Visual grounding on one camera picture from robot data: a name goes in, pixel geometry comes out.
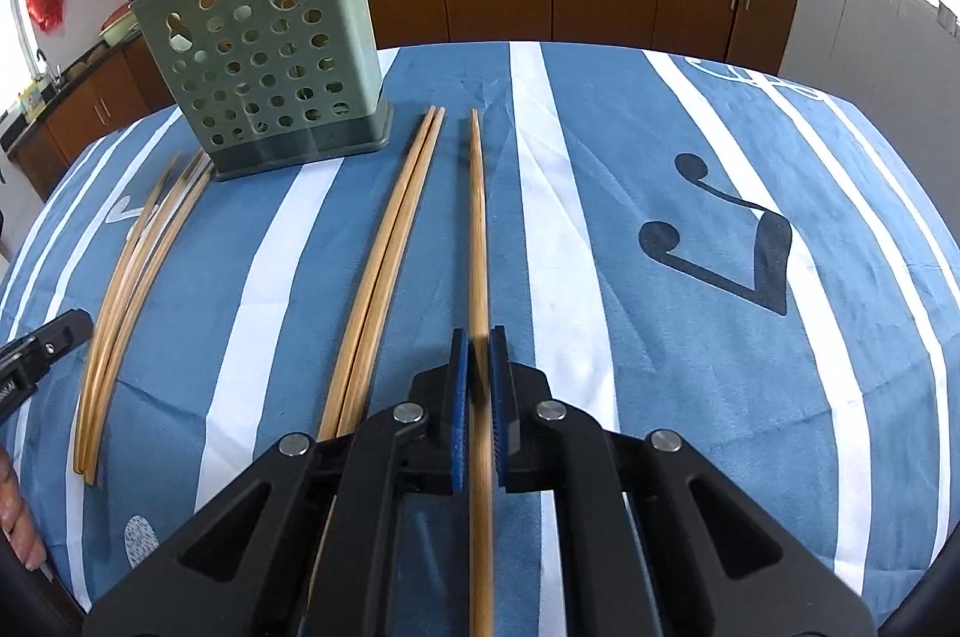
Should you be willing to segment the person's left hand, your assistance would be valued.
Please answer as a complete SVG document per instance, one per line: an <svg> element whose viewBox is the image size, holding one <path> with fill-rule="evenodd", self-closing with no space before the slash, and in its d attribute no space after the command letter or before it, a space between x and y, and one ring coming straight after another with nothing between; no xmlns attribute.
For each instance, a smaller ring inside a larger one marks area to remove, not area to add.
<svg viewBox="0 0 960 637"><path fill-rule="evenodd" d="M28 502L21 495L16 471L5 449L0 450L0 520L14 556L26 569L39 569L46 562L46 548L34 527Z"/></svg>

